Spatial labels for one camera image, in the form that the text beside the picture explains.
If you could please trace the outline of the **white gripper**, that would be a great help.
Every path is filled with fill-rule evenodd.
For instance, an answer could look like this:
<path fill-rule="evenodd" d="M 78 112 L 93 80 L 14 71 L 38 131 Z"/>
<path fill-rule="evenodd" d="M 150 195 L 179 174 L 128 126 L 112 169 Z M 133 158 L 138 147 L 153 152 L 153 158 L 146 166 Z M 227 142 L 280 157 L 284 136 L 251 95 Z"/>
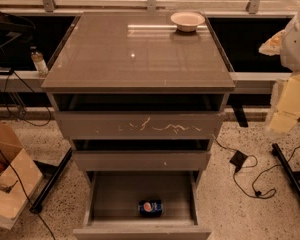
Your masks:
<path fill-rule="evenodd" d="M 259 52 L 268 56 L 280 54 L 284 67 L 300 72 L 300 9 L 284 30 L 274 34 L 259 47 Z M 286 80 L 276 81 L 270 104 L 265 124 L 266 133 L 288 133 L 300 118 L 300 73 L 293 73 Z"/>

